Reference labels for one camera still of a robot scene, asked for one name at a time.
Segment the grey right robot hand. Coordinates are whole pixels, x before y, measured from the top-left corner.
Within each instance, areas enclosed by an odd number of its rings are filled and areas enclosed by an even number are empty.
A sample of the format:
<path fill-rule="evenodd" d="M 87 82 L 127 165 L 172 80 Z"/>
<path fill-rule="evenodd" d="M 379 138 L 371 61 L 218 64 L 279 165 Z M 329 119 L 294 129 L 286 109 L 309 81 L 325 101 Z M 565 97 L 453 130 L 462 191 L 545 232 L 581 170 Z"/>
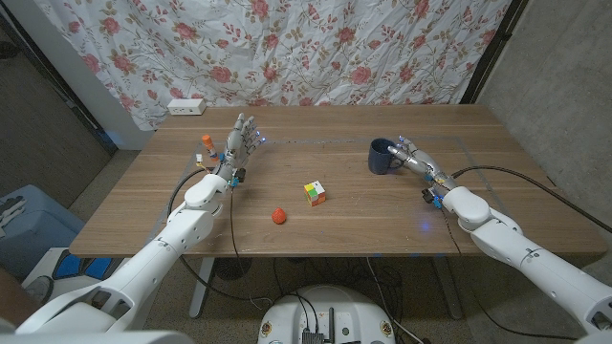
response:
<path fill-rule="evenodd" d="M 457 186 L 439 164 L 415 143 L 400 137 L 399 143 L 391 143 L 386 150 L 393 158 L 401 162 L 401 166 L 422 177 L 435 190 L 436 194 L 446 195 Z"/>

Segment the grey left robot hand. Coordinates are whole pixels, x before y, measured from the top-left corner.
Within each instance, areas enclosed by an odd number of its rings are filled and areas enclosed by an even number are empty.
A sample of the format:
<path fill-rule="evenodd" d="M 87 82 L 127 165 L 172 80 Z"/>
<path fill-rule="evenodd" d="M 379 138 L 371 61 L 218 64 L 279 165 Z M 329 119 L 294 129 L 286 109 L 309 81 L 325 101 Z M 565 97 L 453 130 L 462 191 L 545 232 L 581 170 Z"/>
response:
<path fill-rule="evenodd" d="M 224 159 L 214 174 L 229 182 L 237 170 L 246 167 L 250 155 L 265 142 L 254 117 L 246 118 L 244 113 L 240 113 L 226 139 Z"/>

